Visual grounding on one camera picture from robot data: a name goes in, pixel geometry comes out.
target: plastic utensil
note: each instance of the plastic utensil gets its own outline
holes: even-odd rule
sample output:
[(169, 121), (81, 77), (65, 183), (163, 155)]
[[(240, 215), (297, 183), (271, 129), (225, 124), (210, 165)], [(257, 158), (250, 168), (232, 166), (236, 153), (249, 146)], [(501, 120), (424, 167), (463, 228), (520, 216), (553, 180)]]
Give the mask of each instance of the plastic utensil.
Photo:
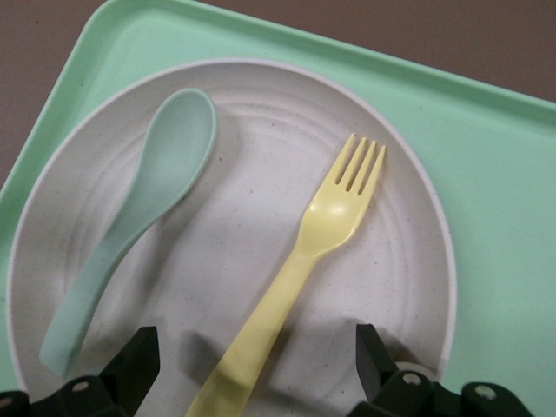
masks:
[[(193, 400), (186, 417), (239, 416), (313, 266), (354, 234), (374, 192), (386, 148), (351, 135), (302, 219), (295, 246), (266, 294)], [(344, 170), (346, 161), (349, 164)]]
[(182, 89), (156, 111), (120, 210), (56, 311), (40, 361), (65, 376), (73, 367), (109, 279), (139, 237), (179, 202), (214, 147), (216, 110), (198, 89)]

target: plate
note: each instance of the plate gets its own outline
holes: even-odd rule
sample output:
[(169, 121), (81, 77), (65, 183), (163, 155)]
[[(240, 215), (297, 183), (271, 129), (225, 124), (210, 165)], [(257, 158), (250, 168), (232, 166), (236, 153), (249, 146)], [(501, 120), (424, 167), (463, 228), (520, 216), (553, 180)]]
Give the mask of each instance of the plate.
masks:
[(98, 372), (140, 326), (155, 325), (161, 372), (137, 415), (183, 415), (288, 255), (352, 132), (387, 145), (374, 199), (355, 237), (309, 277), (244, 415), (348, 413), (364, 399), (357, 323), (373, 323), (397, 361), (440, 375), (454, 331), (453, 249), (413, 151), (368, 103), (321, 76), (221, 59), (166, 70), (111, 98), (39, 176), (17, 226), (7, 303), (17, 378), (31, 399), (63, 383), (39, 363), (39, 348), (125, 195), (151, 117), (191, 87), (215, 101), (215, 151), (189, 195), (124, 258), (73, 376)]

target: green tray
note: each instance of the green tray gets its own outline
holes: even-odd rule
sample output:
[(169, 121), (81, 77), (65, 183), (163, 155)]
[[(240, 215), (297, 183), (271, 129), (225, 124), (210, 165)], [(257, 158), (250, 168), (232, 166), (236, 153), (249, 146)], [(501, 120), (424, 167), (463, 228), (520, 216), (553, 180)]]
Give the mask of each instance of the green tray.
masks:
[[(427, 169), (447, 214), (458, 318), (443, 385), (513, 390), (556, 408), (556, 105), (186, 0), (112, 0), (89, 20), (0, 192), (0, 302), (25, 200), (56, 146), (117, 91), (225, 56), (292, 63), (377, 108)], [(17, 388), (0, 308), (0, 391)]]

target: brown table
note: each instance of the brown table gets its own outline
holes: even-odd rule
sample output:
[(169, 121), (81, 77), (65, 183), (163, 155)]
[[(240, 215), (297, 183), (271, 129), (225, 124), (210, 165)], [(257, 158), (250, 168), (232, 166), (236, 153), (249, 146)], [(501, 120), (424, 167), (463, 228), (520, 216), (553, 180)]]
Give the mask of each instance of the brown table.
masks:
[[(103, 0), (0, 2), (0, 185)], [(207, 0), (556, 102), (552, 0)]]

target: light green spoon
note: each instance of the light green spoon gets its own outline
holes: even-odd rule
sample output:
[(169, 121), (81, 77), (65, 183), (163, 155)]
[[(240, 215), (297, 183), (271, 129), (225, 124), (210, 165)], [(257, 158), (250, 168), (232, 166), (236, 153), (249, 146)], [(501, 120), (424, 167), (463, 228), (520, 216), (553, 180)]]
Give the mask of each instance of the light green spoon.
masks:
[(81, 350), (96, 306), (123, 257), (189, 191), (216, 137), (216, 110), (198, 89), (170, 96), (155, 113), (131, 187), (44, 336), (40, 360), (64, 377)]

